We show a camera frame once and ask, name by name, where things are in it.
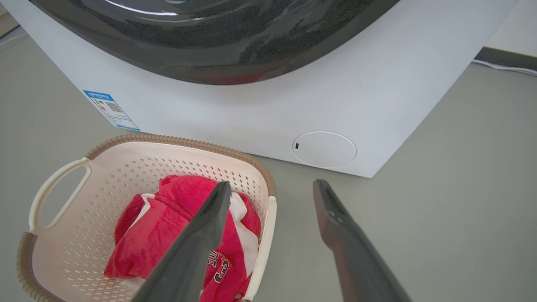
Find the white washing machine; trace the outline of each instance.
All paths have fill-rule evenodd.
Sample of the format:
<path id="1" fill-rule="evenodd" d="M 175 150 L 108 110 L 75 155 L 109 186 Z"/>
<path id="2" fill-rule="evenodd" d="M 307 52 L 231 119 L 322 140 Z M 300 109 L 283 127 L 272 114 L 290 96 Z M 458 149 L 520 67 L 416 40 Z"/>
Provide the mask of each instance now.
<path id="1" fill-rule="evenodd" d="M 114 126 L 372 177 L 517 0 L 0 2 Z"/>

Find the printed number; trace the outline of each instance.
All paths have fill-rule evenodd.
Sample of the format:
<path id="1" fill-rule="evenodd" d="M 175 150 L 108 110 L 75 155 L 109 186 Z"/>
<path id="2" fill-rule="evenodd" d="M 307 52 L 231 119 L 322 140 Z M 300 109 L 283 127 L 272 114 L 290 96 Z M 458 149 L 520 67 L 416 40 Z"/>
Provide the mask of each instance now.
<path id="1" fill-rule="evenodd" d="M 218 253 L 215 252 L 215 251 L 212 251 L 209 254 L 209 264 L 212 265 L 213 267 L 216 267 L 216 260 L 217 259 L 218 259 Z"/>
<path id="2" fill-rule="evenodd" d="M 229 268 L 229 262 L 227 260 L 224 260 L 222 262 L 222 266 L 220 267 L 220 269 L 216 272 L 216 274 L 214 274 L 214 280 L 220 283 L 222 279 L 224 278 L 224 276 L 226 275 L 228 268 Z"/>

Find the gray floor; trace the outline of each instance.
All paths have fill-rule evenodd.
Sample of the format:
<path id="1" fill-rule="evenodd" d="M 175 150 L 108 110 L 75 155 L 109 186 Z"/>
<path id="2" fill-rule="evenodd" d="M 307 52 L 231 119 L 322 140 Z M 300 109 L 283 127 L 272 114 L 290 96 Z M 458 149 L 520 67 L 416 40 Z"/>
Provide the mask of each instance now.
<path id="1" fill-rule="evenodd" d="M 112 127 L 31 38 L 0 49 L 0 295 L 39 186 Z M 278 220 L 256 302 L 339 301 L 311 184 L 327 179 L 415 302 L 535 301 L 537 78 L 470 66 L 373 179 L 262 159 Z M 50 200 L 52 208 L 63 204 Z"/>

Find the basket hole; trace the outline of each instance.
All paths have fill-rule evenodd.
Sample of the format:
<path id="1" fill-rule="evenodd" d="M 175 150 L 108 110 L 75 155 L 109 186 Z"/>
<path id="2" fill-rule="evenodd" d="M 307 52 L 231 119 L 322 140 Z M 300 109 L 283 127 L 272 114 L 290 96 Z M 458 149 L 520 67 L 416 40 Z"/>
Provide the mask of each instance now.
<path id="1" fill-rule="evenodd" d="M 76 190 L 76 187 L 80 184 L 84 175 L 86 174 L 85 167 L 79 167 L 73 172 L 68 174 L 68 177 L 64 177 L 57 183 L 52 192 L 48 195 L 43 203 L 43 208 L 39 215 L 39 225 L 45 227 L 56 218 L 60 210 L 66 204 L 71 197 L 72 193 Z"/>

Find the plastic basket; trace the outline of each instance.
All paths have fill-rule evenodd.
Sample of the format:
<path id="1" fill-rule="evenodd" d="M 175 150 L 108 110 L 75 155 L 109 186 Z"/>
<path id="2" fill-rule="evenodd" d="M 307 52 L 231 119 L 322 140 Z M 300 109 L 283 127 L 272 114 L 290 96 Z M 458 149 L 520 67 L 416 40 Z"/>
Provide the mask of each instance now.
<path id="1" fill-rule="evenodd" d="M 39 214 L 52 188 L 70 172 L 86 174 L 47 227 Z M 256 294 L 269 256 L 276 219 L 276 191 L 269 171 L 254 157 L 228 148 L 169 136 L 123 135 L 94 148 L 54 173 L 30 210 L 30 232 L 22 237 L 17 270 L 23 288 L 38 301 L 130 301 L 135 292 L 103 275 L 114 248 L 114 228 L 138 193 L 155 192 L 167 175 L 199 175 L 229 181 L 250 197 L 261 219 L 259 252 L 243 298 Z"/>

